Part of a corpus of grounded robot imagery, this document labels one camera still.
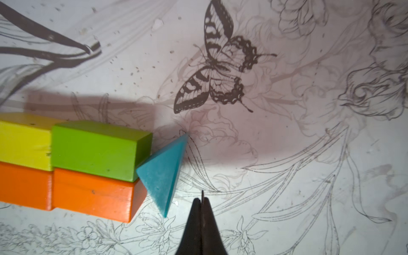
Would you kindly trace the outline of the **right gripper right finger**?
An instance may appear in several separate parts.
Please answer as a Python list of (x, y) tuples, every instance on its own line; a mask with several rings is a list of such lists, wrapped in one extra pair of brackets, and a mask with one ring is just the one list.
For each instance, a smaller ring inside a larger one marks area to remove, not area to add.
[(210, 201), (201, 191), (201, 244), (203, 255), (227, 255)]

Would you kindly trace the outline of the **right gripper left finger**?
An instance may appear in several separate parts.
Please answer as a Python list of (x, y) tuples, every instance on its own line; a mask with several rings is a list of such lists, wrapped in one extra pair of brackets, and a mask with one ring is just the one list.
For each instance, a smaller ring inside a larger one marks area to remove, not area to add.
[(193, 200), (189, 217), (176, 255), (201, 255), (201, 201)]

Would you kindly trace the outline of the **teal triangle block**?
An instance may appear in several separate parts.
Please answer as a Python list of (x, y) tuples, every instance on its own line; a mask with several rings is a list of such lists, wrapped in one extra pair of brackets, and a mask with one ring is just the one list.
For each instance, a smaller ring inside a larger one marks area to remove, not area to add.
[(188, 134), (180, 136), (137, 168), (138, 177), (164, 218), (169, 213), (188, 139)]

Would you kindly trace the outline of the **orange long rectangular block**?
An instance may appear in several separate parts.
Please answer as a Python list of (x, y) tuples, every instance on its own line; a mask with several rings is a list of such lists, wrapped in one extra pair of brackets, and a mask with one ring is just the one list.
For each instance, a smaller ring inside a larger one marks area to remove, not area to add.
[(147, 196), (140, 180), (119, 181), (56, 168), (53, 205), (108, 220), (129, 223)]

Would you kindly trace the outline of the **green rectangular block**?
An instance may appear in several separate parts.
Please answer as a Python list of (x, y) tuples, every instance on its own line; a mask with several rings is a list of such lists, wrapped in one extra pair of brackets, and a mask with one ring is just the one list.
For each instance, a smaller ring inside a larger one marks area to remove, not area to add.
[(68, 121), (52, 127), (53, 167), (134, 182), (150, 156), (153, 135), (95, 121)]

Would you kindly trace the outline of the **orange small block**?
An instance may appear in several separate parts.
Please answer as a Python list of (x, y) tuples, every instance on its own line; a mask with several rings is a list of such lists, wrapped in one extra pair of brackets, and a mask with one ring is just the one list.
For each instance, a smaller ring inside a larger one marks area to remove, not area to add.
[(53, 210), (53, 174), (1, 162), (1, 202)]

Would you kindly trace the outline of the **yellow block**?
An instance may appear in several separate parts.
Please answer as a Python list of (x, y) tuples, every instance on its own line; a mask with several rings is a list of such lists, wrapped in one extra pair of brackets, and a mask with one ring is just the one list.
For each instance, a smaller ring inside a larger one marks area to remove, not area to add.
[(1, 113), (1, 161), (52, 171), (52, 127), (62, 122), (25, 112)]

